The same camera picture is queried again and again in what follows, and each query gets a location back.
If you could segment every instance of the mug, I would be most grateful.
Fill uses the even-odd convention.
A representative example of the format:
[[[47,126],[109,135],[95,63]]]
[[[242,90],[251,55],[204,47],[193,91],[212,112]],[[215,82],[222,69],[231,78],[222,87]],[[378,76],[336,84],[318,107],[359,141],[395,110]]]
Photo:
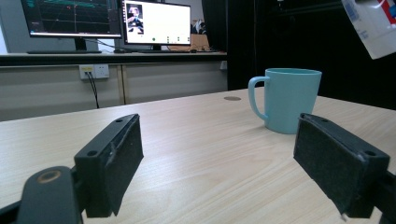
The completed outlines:
[[[318,95],[321,72],[300,68],[268,68],[265,77],[248,83],[248,98],[253,112],[265,127],[277,133],[297,133],[301,113],[312,113]],[[264,112],[256,105],[255,87],[264,82]]]

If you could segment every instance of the dark background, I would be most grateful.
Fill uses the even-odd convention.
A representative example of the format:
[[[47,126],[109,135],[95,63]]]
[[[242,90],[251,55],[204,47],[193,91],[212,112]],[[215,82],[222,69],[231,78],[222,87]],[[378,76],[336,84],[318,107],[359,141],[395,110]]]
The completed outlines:
[[[396,54],[372,60],[341,1],[285,0],[283,10],[276,0],[211,2],[203,0],[207,29],[205,4],[223,4],[226,14],[230,91],[265,68],[298,67],[322,71],[321,96],[396,109]]]

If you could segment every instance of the computer screen display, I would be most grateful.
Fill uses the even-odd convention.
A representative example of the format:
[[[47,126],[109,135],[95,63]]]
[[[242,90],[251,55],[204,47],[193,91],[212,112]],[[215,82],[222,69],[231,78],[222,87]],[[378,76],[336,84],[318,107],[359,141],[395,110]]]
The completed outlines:
[[[122,0],[122,14],[125,44],[191,44],[190,6]]]
[[[30,37],[121,38],[117,0],[21,0]]]

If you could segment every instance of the electrical socket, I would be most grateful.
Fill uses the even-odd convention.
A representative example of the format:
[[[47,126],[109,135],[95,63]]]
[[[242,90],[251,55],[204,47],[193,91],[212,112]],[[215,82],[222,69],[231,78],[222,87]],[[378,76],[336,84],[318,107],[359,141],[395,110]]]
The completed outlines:
[[[95,72],[95,78],[110,77],[110,73],[108,72],[108,64],[94,64],[93,69]]]
[[[227,61],[222,61],[221,62],[220,70],[221,71],[226,71],[227,70]]]
[[[79,66],[79,76],[81,79],[88,79],[87,73],[89,72],[91,72],[93,78],[96,77],[93,64],[82,64]]]

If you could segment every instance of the table surface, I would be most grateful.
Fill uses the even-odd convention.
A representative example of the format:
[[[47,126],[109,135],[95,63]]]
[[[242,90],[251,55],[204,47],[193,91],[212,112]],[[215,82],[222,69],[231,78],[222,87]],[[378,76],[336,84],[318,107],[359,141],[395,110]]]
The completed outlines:
[[[225,52],[202,53],[97,53],[97,54],[0,54],[0,67],[54,66],[88,63],[168,63],[227,61]]]
[[[263,88],[256,92],[260,104]],[[20,199],[30,175],[74,166],[74,155],[107,124],[134,113],[145,158],[119,215],[85,223],[345,223],[293,159],[295,134],[267,130],[247,90],[1,122],[0,206]],[[388,153],[394,173],[396,111],[318,97],[313,114]],[[346,219],[378,223],[380,215]]]

